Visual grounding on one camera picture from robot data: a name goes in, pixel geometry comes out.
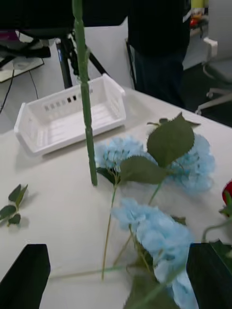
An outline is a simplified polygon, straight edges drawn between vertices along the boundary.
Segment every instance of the hydrangea flower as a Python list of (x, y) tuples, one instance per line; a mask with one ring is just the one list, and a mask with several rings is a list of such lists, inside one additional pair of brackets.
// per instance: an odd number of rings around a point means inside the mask
[(110, 143), (98, 143), (94, 147), (95, 161), (101, 168), (114, 169), (120, 172), (120, 164), (127, 158), (139, 155), (155, 161), (152, 156), (144, 152), (143, 144), (133, 137), (113, 138)]
[[(139, 205), (132, 198), (124, 198), (120, 208), (111, 210), (123, 228), (132, 227), (140, 244), (151, 254), (154, 273), (160, 282), (175, 269), (187, 262), (193, 236), (189, 229), (177, 223), (158, 207)], [(174, 301), (181, 309), (193, 309), (196, 299), (186, 270), (179, 274), (168, 287)]]
[(176, 174), (174, 181), (189, 193), (206, 191), (211, 188), (209, 174), (215, 169), (215, 159), (210, 153), (210, 144), (202, 135), (195, 134), (192, 149), (171, 165)]

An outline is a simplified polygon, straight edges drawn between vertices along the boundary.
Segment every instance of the red rose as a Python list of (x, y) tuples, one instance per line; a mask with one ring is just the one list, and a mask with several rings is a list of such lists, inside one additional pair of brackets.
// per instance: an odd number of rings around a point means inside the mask
[(225, 191), (229, 192), (230, 193), (230, 196), (232, 197), (232, 180), (227, 183), (227, 185), (225, 186), (225, 188), (223, 189), (222, 191), (222, 198), (226, 204), (226, 195), (225, 195)]
[(223, 189), (222, 198), (226, 206), (219, 212), (229, 218), (232, 216), (232, 180)]

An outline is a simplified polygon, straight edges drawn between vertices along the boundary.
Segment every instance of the black shirt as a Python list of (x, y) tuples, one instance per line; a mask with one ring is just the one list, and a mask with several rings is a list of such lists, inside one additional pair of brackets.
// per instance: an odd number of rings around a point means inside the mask
[(129, 44), (145, 56), (186, 49), (190, 8), (190, 0), (131, 0)]

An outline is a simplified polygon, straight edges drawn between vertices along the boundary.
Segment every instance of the white table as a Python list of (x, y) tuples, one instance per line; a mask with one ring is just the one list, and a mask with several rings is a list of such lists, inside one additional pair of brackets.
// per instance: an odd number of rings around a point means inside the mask
[[(145, 143), (147, 121), (173, 118), (181, 111), (132, 90), (127, 91), (125, 104), (126, 126), (100, 135), (95, 141), (133, 135)], [(189, 197), (175, 188), (163, 188), (156, 203), (163, 211), (186, 216), (189, 227), (199, 240), (206, 226), (224, 220), (218, 210), (223, 205), (221, 190), (232, 177), (232, 129), (187, 111), (183, 115), (202, 124), (195, 131), (202, 133), (212, 146), (217, 163), (213, 175), (215, 183), (209, 192), (197, 197)], [(0, 136), (0, 149), (1, 206), (6, 205), (8, 194), (19, 183), (29, 184), (29, 196), (21, 207), (21, 226), (0, 226), (0, 280), (27, 243), (47, 244), (52, 268), (63, 266), (54, 273), (101, 268), (112, 186), (102, 176), (98, 177), (98, 187), (91, 185), (85, 143), (44, 158), (31, 159), (24, 154), (11, 131)], [(137, 185), (135, 190), (134, 184), (129, 184), (127, 190), (118, 191), (115, 205), (120, 195), (135, 196), (146, 202), (151, 192), (142, 185)], [(227, 228), (213, 231), (209, 236), (225, 241), (230, 240), (229, 233), (232, 235)], [(120, 231), (114, 221), (108, 246), (108, 266), (126, 238), (127, 234)], [(121, 309), (130, 291), (130, 283), (131, 279), (125, 272), (107, 274), (103, 283), (99, 275), (52, 280), (44, 292), (41, 309)]]

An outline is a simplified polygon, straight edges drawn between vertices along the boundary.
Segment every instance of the floor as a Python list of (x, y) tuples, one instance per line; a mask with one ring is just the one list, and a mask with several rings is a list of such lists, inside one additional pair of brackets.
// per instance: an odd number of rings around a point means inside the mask
[[(209, 99), (206, 93), (210, 88), (225, 88), (225, 85), (207, 77), (201, 64), (186, 70), (182, 82), (182, 98), (186, 109), (194, 112), (198, 105), (207, 102)], [(232, 102), (205, 109), (202, 116), (232, 127)]]

